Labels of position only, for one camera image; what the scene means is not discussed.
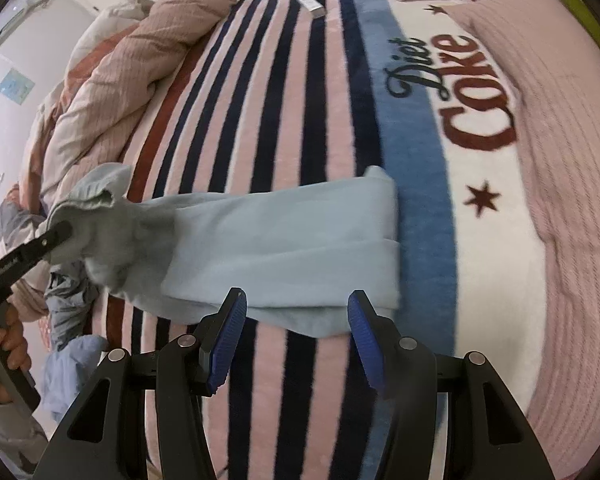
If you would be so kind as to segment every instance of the pink stripe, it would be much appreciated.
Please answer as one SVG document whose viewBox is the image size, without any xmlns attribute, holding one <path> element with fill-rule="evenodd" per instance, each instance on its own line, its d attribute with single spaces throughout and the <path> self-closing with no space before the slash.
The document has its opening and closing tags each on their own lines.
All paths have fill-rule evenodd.
<svg viewBox="0 0 600 480">
<path fill-rule="evenodd" d="M 144 112 L 142 116 L 142 121 L 138 124 L 138 127 L 134 131 L 134 134 L 131 136 L 131 141 L 129 142 L 128 148 L 126 149 L 125 156 L 123 157 L 123 163 L 128 164 L 132 167 L 136 166 L 138 162 L 138 157 L 140 156 L 140 152 L 142 151 L 142 147 L 144 146 L 144 142 L 151 131 L 152 126 L 154 126 L 154 120 L 158 111 L 160 111 L 160 106 L 162 105 L 162 101 L 167 95 L 173 80 L 176 79 L 178 75 L 178 71 L 180 70 L 180 66 L 174 70 L 173 74 L 168 76 L 167 78 L 160 81 L 157 85 L 157 91 L 154 94 L 154 97 L 149 101 L 149 105 L 147 110 Z"/>
<path fill-rule="evenodd" d="M 140 339 L 140 352 L 153 352 L 155 350 L 155 329 L 158 318 L 153 314 L 142 314 L 142 337 Z M 144 430 L 146 432 L 146 446 L 149 459 L 160 469 L 160 449 L 158 446 L 158 423 L 155 412 L 155 392 L 147 391 L 144 397 Z"/>
<path fill-rule="evenodd" d="M 245 194 L 250 190 L 267 83 L 288 11 L 288 5 L 282 5 L 282 2 L 286 1 L 278 0 L 276 10 L 271 18 L 271 24 L 262 42 L 262 50 L 258 56 L 258 62 L 251 77 L 247 95 L 245 96 L 242 118 L 236 133 L 234 156 L 232 157 L 227 186 L 229 192 L 232 194 Z"/>
<path fill-rule="evenodd" d="M 306 59 L 312 21 L 311 14 L 301 9 L 289 55 L 289 59 L 293 61 L 289 63 L 286 74 L 285 94 L 280 114 L 280 137 L 276 150 L 276 169 L 273 176 L 274 189 L 286 189 L 298 185 L 304 123 Z"/>
<path fill-rule="evenodd" d="M 273 478 L 285 356 L 286 330 L 258 323 L 253 358 L 250 480 Z"/>
<path fill-rule="evenodd" d="M 194 102 L 194 105 L 191 107 L 191 110 L 187 116 L 187 120 L 184 124 L 182 132 L 180 134 L 180 139 L 178 140 L 178 145 L 176 146 L 176 150 L 173 155 L 173 162 L 171 163 L 170 176 L 169 176 L 169 179 L 167 182 L 167 192 L 170 194 L 176 193 L 178 188 L 180 187 L 180 180 L 182 178 L 182 173 L 184 172 L 184 166 L 187 161 L 187 155 L 189 153 L 191 141 L 193 140 L 193 135 L 196 131 L 196 125 L 198 124 L 197 121 L 198 121 L 198 118 L 200 117 L 200 113 L 202 112 L 202 107 L 205 104 L 206 96 L 208 95 L 209 89 L 214 81 L 214 78 L 212 75 L 218 73 L 220 64 L 222 63 L 222 60 L 224 59 L 227 50 L 229 49 L 229 47 L 232 44 L 232 41 L 235 37 L 235 33 L 236 33 L 238 27 L 240 27 L 240 23 L 242 22 L 244 13 L 246 12 L 248 7 L 249 6 L 247 4 L 243 4 L 240 7 L 240 9 L 238 9 L 235 19 L 234 19 L 234 22 L 232 23 L 231 27 L 229 28 L 229 31 L 227 32 L 226 36 L 222 40 L 222 43 L 220 44 L 218 52 L 216 53 L 214 60 L 211 62 L 210 66 L 209 66 L 209 70 L 205 77 L 205 80 L 200 87 L 200 92 L 198 93 L 198 97 L 196 98 L 196 101 Z M 202 61 L 200 61 L 196 65 L 196 76 L 191 77 L 191 81 L 192 81 L 191 85 L 193 85 L 193 82 L 195 81 L 197 75 L 200 73 L 200 69 L 202 68 L 203 65 L 204 65 L 204 62 L 202 62 Z M 181 99 L 182 105 L 184 105 L 184 102 L 186 101 L 189 93 L 190 93 L 190 87 L 187 87 L 187 91 L 182 93 L 182 95 L 183 95 L 183 98 Z M 182 106 L 180 105 L 180 103 L 178 103 L 178 106 L 174 110 L 173 116 L 179 117 L 181 111 L 182 111 Z M 195 188 L 195 189 L 200 190 L 200 191 L 206 191 L 206 187 Z"/>
<path fill-rule="evenodd" d="M 318 339 L 302 480 L 329 478 L 348 361 L 348 335 Z"/>
<path fill-rule="evenodd" d="M 147 454 L 151 462 L 161 470 L 160 446 L 158 444 L 158 421 L 155 411 L 155 390 L 144 394 L 144 431 L 146 433 Z"/>
<path fill-rule="evenodd" d="M 131 353 L 131 323 L 133 316 L 133 305 L 125 301 L 125 311 L 122 315 L 122 348 L 129 353 Z"/>
<path fill-rule="evenodd" d="M 93 302 L 91 316 L 91 333 L 107 337 L 107 303 L 109 293 L 103 290 Z"/>
<path fill-rule="evenodd" d="M 171 323 L 169 326 L 169 341 L 173 341 L 182 334 L 187 333 L 187 325 L 180 325 L 178 323 Z"/>
<path fill-rule="evenodd" d="M 258 4 L 258 7 L 253 15 L 253 19 L 251 20 L 251 23 L 249 24 L 249 27 L 247 28 L 247 31 L 240 42 L 238 50 L 232 59 L 231 67 L 229 68 L 229 72 L 227 73 L 224 84 L 222 85 L 220 95 L 216 101 L 214 113 L 211 117 L 211 121 L 209 122 L 205 141 L 202 145 L 202 152 L 200 153 L 200 161 L 198 163 L 193 189 L 203 189 L 201 187 L 203 183 L 209 182 L 211 179 L 211 173 L 216 161 L 216 151 L 218 150 L 220 133 L 222 131 L 222 126 L 224 125 L 224 120 L 226 119 L 226 113 L 229 109 L 229 104 L 231 104 L 231 99 L 234 96 L 235 84 L 238 81 L 238 76 L 240 74 L 240 70 L 242 69 L 244 59 L 247 57 L 247 53 L 253 44 L 253 38 L 258 25 L 262 20 L 262 16 L 268 1 L 269 0 L 261 0 Z"/>
<path fill-rule="evenodd" d="M 326 0 L 327 180 L 355 175 L 353 125 L 340 0 Z"/>
<path fill-rule="evenodd" d="M 227 453 L 227 436 L 229 434 L 229 381 L 218 388 L 216 394 L 208 400 L 208 424 L 205 424 L 206 440 L 211 453 L 211 462 L 216 471 L 225 468 L 229 455 Z"/>
</svg>

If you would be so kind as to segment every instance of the poster on wall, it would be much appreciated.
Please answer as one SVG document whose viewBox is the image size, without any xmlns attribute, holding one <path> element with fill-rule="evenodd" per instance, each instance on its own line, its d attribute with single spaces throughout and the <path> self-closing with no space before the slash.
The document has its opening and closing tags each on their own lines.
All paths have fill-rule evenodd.
<svg viewBox="0 0 600 480">
<path fill-rule="evenodd" d="M 34 86 L 35 83 L 31 79 L 12 68 L 0 83 L 0 93 L 21 105 Z"/>
</svg>

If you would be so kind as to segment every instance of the navy stripe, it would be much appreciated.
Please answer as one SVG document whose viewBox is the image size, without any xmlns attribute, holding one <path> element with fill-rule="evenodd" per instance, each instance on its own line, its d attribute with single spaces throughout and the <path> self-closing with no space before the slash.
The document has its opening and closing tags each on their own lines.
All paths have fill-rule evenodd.
<svg viewBox="0 0 600 480">
<path fill-rule="evenodd" d="M 140 353 L 142 341 L 142 310 L 134 307 L 134 312 L 131 317 L 131 355 Z"/>
<path fill-rule="evenodd" d="M 353 0 L 340 0 L 349 92 L 351 121 L 356 149 L 356 175 L 361 176 L 368 166 L 382 166 L 382 151 L 376 104 L 366 59 L 365 45 Z"/>
<path fill-rule="evenodd" d="M 280 113 L 285 94 L 286 72 L 289 65 L 291 43 L 294 38 L 300 10 L 300 4 L 297 0 L 289 0 L 288 5 L 288 12 L 285 23 L 282 26 L 278 47 L 274 54 L 264 105 L 262 107 L 260 129 L 258 131 L 258 145 L 253 163 L 253 175 L 251 176 L 252 193 L 270 191 L 273 183 L 280 128 Z"/>
<path fill-rule="evenodd" d="M 227 447 L 229 480 L 246 480 L 251 445 L 253 357 L 257 322 L 247 319 L 235 349 L 229 379 L 229 435 Z"/>
<path fill-rule="evenodd" d="M 325 0 L 316 0 L 323 6 Z M 304 90 L 304 124 L 300 181 L 316 184 L 327 180 L 327 89 L 325 83 L 325 17 L 311 23 Z"/>
<path fill-rule="evenodd" d="M 253 15 L 256 11 L 256 8 L 260 4 L 260 1 L 261 0 L 251 0 L 249 7 L 247 7 L 247 11 L 244 14 L 242 23 L 240 24 L 238 31 L 235 33 L 235 37 L 231 43 L 231 46 L 224 55 L 224 59 L 222 60 L 220 68 L 218 69 L 216 78 L 214 79 L 214 82 L 209 89 L 209 93 L 206 96 L 205 104 L 202 107 L 200 117 L 198 118 L 198 124 L 196 125 L 196 131 L 189 147 L 189 153 L 187 154 L 187 161 L 185 163 L 184 170 L 182 172 L 182 179 L 180 181 L 179 193 L 190 193 L 192 191 L 193 181 L 196 178 L 196 171 L 198 170 L 198 162 L 200 161 L 200 153 L 202 152 L 202 146 L 205 142 L 206 133 L 208 132 L 209 123 L 211 122 L 211 117 L 214 114 L 214 109 L 216 108 L 220 91 L 222 90 L 222 86 L 224 85 L 229 69 L 234 62 L 235 53 L 242 43 L 244 33 L 249 28 Z"/>
<path fill-rule="evenodd" d="M 224 37 L 226 36 L 227 32 L 229 31 L 229 28 L 231 27 L 231 24 L 234 22 L 235 15 L 237 14 L 244 1 L 245 0 L 240 0 L 237 4 L 234 5 L 234 8 L 231 10 L 231 13 L 229 13 L 229 16 L 222 24 L 222 29 L 216 37 L 216 42 L 209 50 L 208 56 L 206 56 L 205 62 L 202 65 L 202 69 L 200 69 L 200 73 L 198 74 L 196 81 L 193 83 L 187 100 L 185 101 L 184 106 L 182 107 L 182 111 L 180 112 L 180 116 L 178 117 L 178 122 L 176 123 L 176 127 L 173 131 L 173 136 L 171 137 L 169 145 L 167 146 L 167 150 L 164 153 L 164 159 L 162 160 L 162 165 L 160 166 L 158 178 L 154 187 L 153 198 L 164 196 L 164 189 L 167 185 L 167 177 L 169 176 L 169 170 L 171 169 L 173 155 L 176 151 L 178 141 L 180 140 L 182 130 L 184 128 L 185 123 L 187 122 L 187 118 L 189 117 L 191 108 L 193 107 L 193 103 L 196 101 L 198 93 L 200 92 L 200 87 L 205 81 L 206 74 L 209 72 L 209 67 L 211 66 L 213 60 L 216 58 L 216 54 L 218 53 L 218 50 L 222 45 L 222 40 L 224 40 Z"/>
<path fill-rule="evenodd" d="M 258 60 L 260 54 L 260 47 L 262 46 L 262 40 L 264 35 L 269 28 L 269 23 L 273 16 L 278 0 L 269 0 L 265 7 L 262 19 L 258 24 L 258 28 L 253 37 L 253 43 L 244 59 L 240 74 L 235 84 L 234 94 L 231 98 L 231 103 L 224 118 L 224 124 L 222 125 L 222 132 L 218 141 L 218 150 L 216 152 L 216 160 L 214 162 L 214 168 L 211 173 L 211 179 L 209 181 L 208 190 L 211 192 L 224 192 L 226 187 L 226 180 L 229 173 L 229 164 L 231 163 L 231 156 L 234 151 L 235 134 L 238 128 L 238 122 L 240 121 L 240 115 L 242 114 L 242 106 L 244 105 L 245 95 L 253 75 L 253 69 Z"/>
<path fill-rule="evenodd" d="M 375 402 L 376 391 L 366 382 L 365 371 L 351 338 L 340 426 L 329 470 L 330 480 L 359 478 Z"/>
<path fill-rule="evenodd" d="M 302 476 L 314 384 L 316 341 L 313 337 L 295 332 L 286 333 L 285 379 L 273 474 L 275 480 L 299 480 Z"/>
<path fill-rule="evenodd" d="M 171 328 L 171 321 L 159 317 L 155 325 L 155 349 L 162 350 L 164 346 L 169 342 L 169 329 Z"/>
<path fill-rule="evenodd" d="M 137 355 L 141 352 L 142 320 L 144 319 L 143 314 L 144 312 L 142 312 L 142 310 L 134 307 L 134 311 L 131 317 L 131 355 Z M 142 414 L 144 416 L 144 399 L 142 400 Z M 148 446 L 146 443 L 146 431 L 144 430 L 144 423 L 142 424 L 142 428 L 140 431 L 140 438 L 142 439 L 141 446 L 143 446 L 144 449 L 147 449 Z M 148 453 L 146 453 L 146 457 L 147 460 L 153 464 Z"/>
</svg>

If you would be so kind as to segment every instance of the striped blanket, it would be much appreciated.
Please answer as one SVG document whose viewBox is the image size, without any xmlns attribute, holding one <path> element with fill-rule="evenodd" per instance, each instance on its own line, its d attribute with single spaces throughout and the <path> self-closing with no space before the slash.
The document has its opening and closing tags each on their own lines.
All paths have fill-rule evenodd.
<svg viewBox="0 0 600 480">
<path fill-rule="evenodd" d="M 326 17 L 312 20 L 296 0 L 240 0 L 190 51 L 127 147 L 128 198 L 264 192 L 383 166 L 400 201 L 398 327 L 436 352 L 484 352 L 526 410 L 544 249 L 525 205 L 514 93 L 435 2 L 318 1 Z M 93 329 L 138 353 L 193 327 L 103 298 Z M 203 405 L 218 477 L 233 480 L 372 479 L 390 415 L 349 335 L 254 320 Z M 146 440 L 159 466 L 152 393 Z"/>
</svg>

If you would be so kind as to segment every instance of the light blue cloth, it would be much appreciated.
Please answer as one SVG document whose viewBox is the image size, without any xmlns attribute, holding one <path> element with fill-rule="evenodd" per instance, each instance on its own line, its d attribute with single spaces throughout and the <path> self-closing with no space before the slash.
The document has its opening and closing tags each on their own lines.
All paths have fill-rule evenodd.
<svg viewBox="0 0 600 480">
<path fill-rule="evenodd" d="M 83 335 L 72 339 L 59 352 L 46 358 L 40 384 L 42 408 L 60 422 L 100 362 L 109 343 L 99 335 Z"/>
<path fill-rule="evenodd" d="M 365 176 L 270 193 L 191 193 L 135 204 L 131 168 L 104 164 L 51 211 L 74 235 L 52 263 L 82 258 L 91 279 L 136 307 L 183 324 L 214 313 L 232 286 L 249 316 L 324 337 L 349 331 L 347 298 L 398 307 L 396 193 Z"/>
</svg>

